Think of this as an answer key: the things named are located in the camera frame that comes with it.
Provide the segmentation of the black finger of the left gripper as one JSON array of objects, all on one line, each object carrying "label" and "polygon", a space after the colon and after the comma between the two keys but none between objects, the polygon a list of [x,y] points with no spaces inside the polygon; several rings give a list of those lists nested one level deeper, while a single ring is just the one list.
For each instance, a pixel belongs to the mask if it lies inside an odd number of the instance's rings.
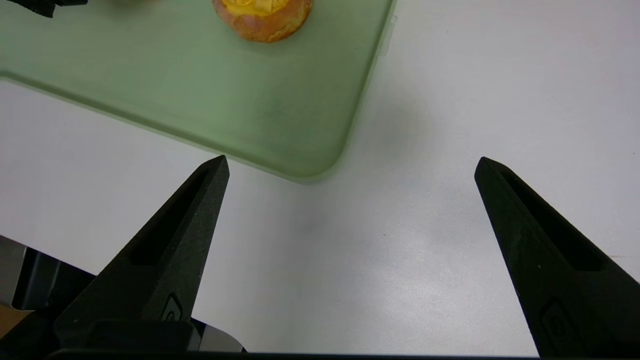
[{"label": "black finger of the left gripper", "polygon": [[88,0],[9,0],[44,18],[53,18],[58,7],[84,6]]}]

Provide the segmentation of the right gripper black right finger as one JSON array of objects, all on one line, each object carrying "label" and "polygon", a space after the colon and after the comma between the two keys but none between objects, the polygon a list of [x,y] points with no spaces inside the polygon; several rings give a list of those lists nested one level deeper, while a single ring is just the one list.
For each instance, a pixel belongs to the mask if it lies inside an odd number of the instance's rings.
[{"label": "right gripper black right finger", "polygon": [[538,354],[638,359],[638,281],[504,164],[474,180]]}]

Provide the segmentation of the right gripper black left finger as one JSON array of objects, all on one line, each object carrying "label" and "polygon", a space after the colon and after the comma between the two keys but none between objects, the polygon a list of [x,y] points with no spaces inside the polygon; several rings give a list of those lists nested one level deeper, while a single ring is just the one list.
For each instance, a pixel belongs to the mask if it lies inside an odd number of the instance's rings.
[{"label": "right gripper black left finger", "polygon": [[54,322],[62,349],[196,351],[195,300],[230,171],[201,164]]}]

